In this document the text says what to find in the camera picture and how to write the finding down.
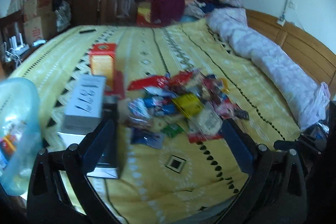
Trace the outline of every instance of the orange box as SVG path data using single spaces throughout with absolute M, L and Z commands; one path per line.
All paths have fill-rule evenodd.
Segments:
M 114 90 L 116 50 L 117 44 L 104 43 L 94 45 L 89 53 L 92 75 L 106 76 L 106 92 Z

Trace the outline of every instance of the metal screw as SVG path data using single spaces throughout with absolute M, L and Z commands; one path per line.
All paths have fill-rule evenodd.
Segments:
M 73 143 L 73 144 L 70 144 L 70 146 L 69 146 L 68 149 L 69 149 L 70 151 L 75 151 L 77 148 L 78 148 L 78 144 Z
M 43 155 L 47 150 L 45 148 L 41 148 L 38 152 L 39 155 Z
M 289 150 L 289 153 L 292 155 L 292 156 L 295 156 L 297 154 L 296 150 L 295 149 L 290 149 Z
M 267 146 L 264 145 L 264 144 L 260 144 L 260 145 L 258 145 L 258 149 L 261 152 L 265 152 L 267 150 Z

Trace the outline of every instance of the patterned bed sheet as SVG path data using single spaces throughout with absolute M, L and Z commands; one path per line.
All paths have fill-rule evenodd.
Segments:
M 93 33 L 79 31 L 95 28 Z M 125 87 L 148 75 L 172 75 L 200 68 L 228 80 L 229 97 L 249 112 L 241 129 L 256 143 L 273 148 L 276 140 L 296 139 L 300 130 L 273 83 L 249 60 L 229 54 L 205 20 L 165 28 L 78 26 L 55 37 L 32 54 L 11 77 L 24 77 L 37 87 L 39 120 L 49 150 L 62 150 L 57 135 L 64 108 L 80 75 L 90 74 L 88 51 L 95 43 L 118 44 L 116 69 Z M 127 92 L 135 98 L 137 92 Z M 95 190 L 122 223 L 171 223 L 234 197 L 247 176 L 241 173 L 224 140 L 190 144 L 185 134 L 166 138 L 156 150 L 130 144 L 131 132 L 119 125 L 118 154 L 123 172 L 118 180 L 90 178 Z M 82 211 L 66 175 L 68 194 Z

